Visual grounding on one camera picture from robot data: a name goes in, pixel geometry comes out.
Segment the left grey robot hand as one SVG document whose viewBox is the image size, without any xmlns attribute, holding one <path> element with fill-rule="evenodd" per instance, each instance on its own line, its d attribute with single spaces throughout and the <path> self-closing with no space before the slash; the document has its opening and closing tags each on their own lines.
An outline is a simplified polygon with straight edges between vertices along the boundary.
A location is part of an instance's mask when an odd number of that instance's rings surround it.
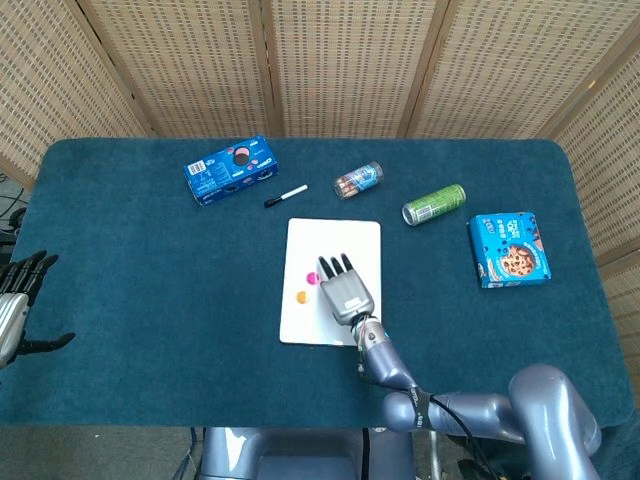
<svg viewBox="0 0 640 480">
<path fill-rule="evenodd" d="M 29 340 L 26 324 L 29 312 L 48 270 L 59 256 L 41 250 L 20 261 L 1 267 L 1 368 L 18 356 L 62 349 L 76 336 L 68 332 L 54 340 Z"/>
</svg>

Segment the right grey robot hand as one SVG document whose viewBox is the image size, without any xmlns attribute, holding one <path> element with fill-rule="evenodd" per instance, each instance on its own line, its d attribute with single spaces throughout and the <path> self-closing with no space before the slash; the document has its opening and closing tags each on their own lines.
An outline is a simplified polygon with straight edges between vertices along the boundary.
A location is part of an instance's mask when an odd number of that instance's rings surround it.
<svg viewBox="0 0 640 480">
<path fill-rule="evenodd" d="M 319 256 L 318 263 L 324 273 L 320 289 L 339 325 L 354 328 L 373 315 L 373 296 L 346 254 L 342 253 L 340 259 L 331 257 L 329 261 Z"/>
</svg>

